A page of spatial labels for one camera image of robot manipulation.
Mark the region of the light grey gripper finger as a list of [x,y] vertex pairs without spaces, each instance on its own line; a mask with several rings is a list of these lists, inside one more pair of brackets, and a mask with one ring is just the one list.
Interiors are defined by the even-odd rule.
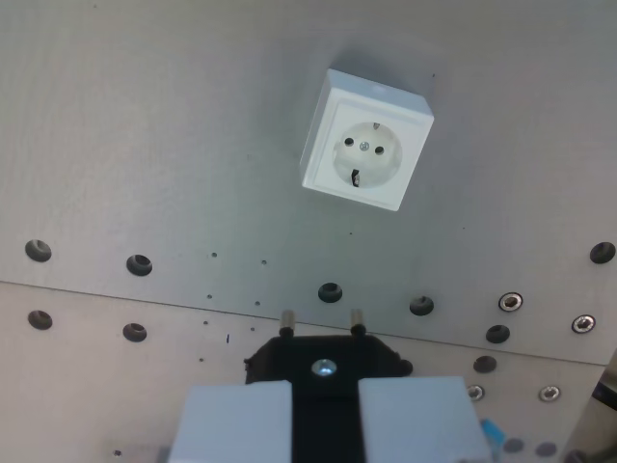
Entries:
[[371,378],[359,382],[367,462],[490,462],[461,377]]
[[287,381],[197,386],[185,401],[171,462],[290,462],[292,386]]

